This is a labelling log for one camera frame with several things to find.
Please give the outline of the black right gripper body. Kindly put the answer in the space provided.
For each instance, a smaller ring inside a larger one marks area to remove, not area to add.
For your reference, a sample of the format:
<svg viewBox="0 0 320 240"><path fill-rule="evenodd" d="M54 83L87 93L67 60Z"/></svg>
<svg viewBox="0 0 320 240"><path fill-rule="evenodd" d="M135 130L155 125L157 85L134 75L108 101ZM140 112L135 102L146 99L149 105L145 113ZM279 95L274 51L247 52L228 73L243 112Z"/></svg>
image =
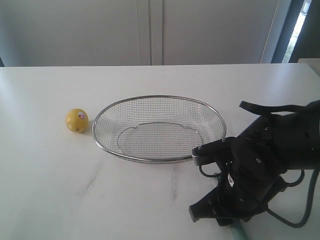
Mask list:
<svg viewBox="0 0 320 240"><path fill-rule="evenodd" d="M214 200L219 225L249 220L268 209L269 195L287 171L281 158L280 132L286 116L260 116L239 136L214 143L221 170Z"/></svg>

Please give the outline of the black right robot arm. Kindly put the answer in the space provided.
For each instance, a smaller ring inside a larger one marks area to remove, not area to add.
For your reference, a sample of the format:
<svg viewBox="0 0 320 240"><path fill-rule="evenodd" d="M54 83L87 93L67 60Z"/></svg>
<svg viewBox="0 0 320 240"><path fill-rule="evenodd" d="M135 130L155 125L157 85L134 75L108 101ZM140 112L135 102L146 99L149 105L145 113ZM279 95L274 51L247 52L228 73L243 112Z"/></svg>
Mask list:
<svg viewBox="0 0 320 240"><path fill-rule="evenodd" d="M195 164L217 164L217 186L189 207L191 219L215 219L220 226L269 213L291 228L303 227L313 205L320 173L320 103L263 106L242 101L242 109L257 115L236 137L200 145L192 150ZM299 185L312 170L305 211L290 222L268 204L278 193Z"/></svg>

